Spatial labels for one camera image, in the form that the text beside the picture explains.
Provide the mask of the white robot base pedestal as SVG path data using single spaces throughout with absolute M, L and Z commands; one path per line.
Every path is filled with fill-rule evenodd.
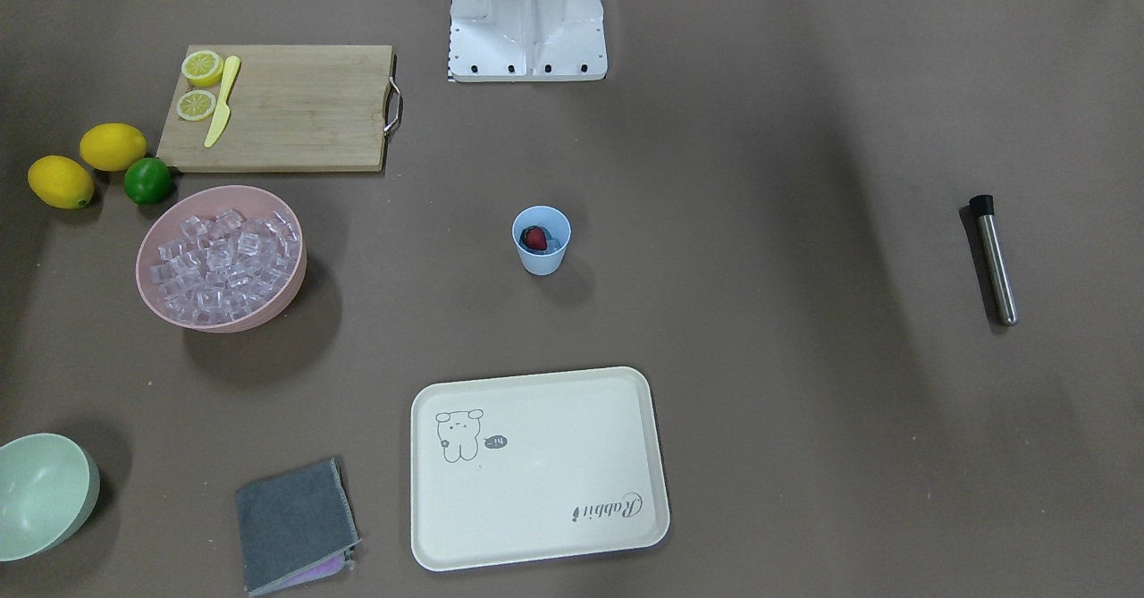
M 450 0 L 455 82 L 603 80 L 603 0 Z

